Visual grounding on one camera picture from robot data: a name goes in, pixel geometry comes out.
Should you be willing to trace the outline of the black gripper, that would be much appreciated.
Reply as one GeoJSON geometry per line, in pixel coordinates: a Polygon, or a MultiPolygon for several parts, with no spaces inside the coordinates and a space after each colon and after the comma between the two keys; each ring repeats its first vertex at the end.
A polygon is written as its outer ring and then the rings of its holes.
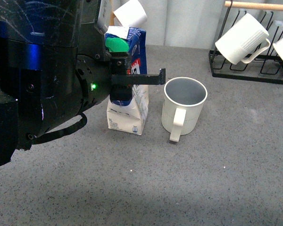
{"type": "Polygon", "coordinates": [[[54,132],[48,132],[39,139],[59,139],[80,130],[87,124],[84,111],[101,103],[107,96],[110,101],[131,101],[132,87],[128,85],[164,85],[166,69],[159,74],[129,74],[131,58],[126,52],[108,53],[109,61],[97,61],[86,55],[78,55],[76,77],[82,90],[82,101],[75,124],[54,132]]]}

